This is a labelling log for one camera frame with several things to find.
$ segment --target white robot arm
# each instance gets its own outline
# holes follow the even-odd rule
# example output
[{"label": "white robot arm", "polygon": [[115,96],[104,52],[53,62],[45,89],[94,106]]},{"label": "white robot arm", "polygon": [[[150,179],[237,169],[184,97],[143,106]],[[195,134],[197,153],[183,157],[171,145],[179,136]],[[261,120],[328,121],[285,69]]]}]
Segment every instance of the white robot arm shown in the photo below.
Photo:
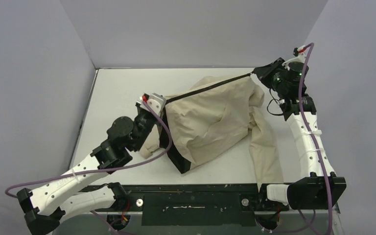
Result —
[{"label": "white robot arm", "polygon": [[20,190],[17,198],[31,234],[46,235],[63,221],[84,212],[100,208],[122,209],[128,198],[120,183],[110,183],[92,192],[78,192],[132,160],[128,150],[139,151],[157,122],[143,103],[160,116],[165,102],[160,95],[145,94],[136,103],[138,116],[134,120],[117,118],[107,130],[107,140],[63,174],[70,177],[33,190]]},{"label": "white robot arm", "polygon": [[[262,184],[259,193],[263,201],[289,204],[292,209],[327,209],[326,181],[322,164],[329,179],[333,205],[345,190],[346,182],[343,177],[336,176],[325,154],[315,104],[312,98],[305,94],[305,84],[301,90],[299,89],[300,79],[307,72],[306,70],[303,75],[306,48],[295,48],[295,57],[292,59],[284,61],[279,58],[270,65],[253,70],[263,85],[278,93],[282,116],[289,125],[296,143],[302,177],[292,184]],[[302,97],[303,113],[308,126],[299,107],[299,95]],[[320,152],[323,162],[319,160],[317,152]]]}]

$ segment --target metal bolt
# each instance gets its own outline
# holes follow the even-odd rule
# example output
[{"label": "metal bolt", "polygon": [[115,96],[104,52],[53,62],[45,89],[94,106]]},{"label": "metal bolt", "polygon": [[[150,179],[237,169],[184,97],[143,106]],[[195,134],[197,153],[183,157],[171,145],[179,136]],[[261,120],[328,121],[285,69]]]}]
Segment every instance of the metal bolt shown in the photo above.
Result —
[{"label": "metal bolt", "polygon": [[243,205],[243,206],[248,206],[249,205],[249,199],[247,199],[247,198],[244,198],[243,200],[241,200],[241,204]]},{"label": "metal bolt", "polygon": [[143,206],[143,200],[142,199],[136,200],[136,206],[138,206],[138,207]]}]

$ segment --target gray wall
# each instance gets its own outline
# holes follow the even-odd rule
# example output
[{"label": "gray wall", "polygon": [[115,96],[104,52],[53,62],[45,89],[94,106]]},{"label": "gray wall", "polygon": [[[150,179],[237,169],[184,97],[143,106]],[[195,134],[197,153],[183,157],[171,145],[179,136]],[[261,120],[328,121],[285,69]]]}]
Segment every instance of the gray wall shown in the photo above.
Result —
[{"label": "gray wall", "polygon": [[26,235],[11,184],[66,170],[94,67],[58,0],[0,0],[0,235]]},{"label": "gray wall", "polygon": [[327,0],[60,0],[96,67],[252,67],[303,44]]},{"label": "gray wall", "polygon": [[306,80],[327,155],[348,188],[346,234],[376,234],[376,0],[329,0],[307,42]]}]

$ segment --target beige fabric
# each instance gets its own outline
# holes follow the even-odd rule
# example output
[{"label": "beige fabric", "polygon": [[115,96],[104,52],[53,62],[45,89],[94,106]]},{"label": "beige fabric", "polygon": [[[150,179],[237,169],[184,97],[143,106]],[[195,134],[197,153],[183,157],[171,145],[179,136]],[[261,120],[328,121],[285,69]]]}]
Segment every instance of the beige fabric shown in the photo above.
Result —
[{"label": "beige fabric", "polygon": [[[233,77],[205,77],[188,92]],[[260,111],[263,99],[263,90],[245,77],[167,104],[172,139],[179,153],[191,162],[191,169],[215,159],[251,130],[250,154],[258,187],[262,183],[283,183],[275,136]],[[149,157],[158,148],[159,134],[154,128],[140,153]]]}]

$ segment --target black fabric panel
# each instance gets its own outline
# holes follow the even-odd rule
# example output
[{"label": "black fabric panel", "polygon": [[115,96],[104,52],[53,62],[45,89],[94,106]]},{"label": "black fabric panel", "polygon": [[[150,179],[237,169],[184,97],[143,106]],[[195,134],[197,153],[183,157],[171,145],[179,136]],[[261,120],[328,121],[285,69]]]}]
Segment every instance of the black fabric panel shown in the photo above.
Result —
[{"label": "black fabric panel", "polygon": [[[164,109],[164,115],[162,117],[162,120],[164,123],[168,126],[168,119],[166,116],[166,108]],[[169,143],[168,134],[165,131],[161,132],[161,135],[159,136],[159,147],[166,148]],[[176,149],[174,143],[172,143],[172,146],[170,150],[167,152],[167,155],[169,159],[171,159],[172,163],[176,166],[176,168],[179,170],[181,174],[189,171],[191,168],[191,162],[185,159]]]}]

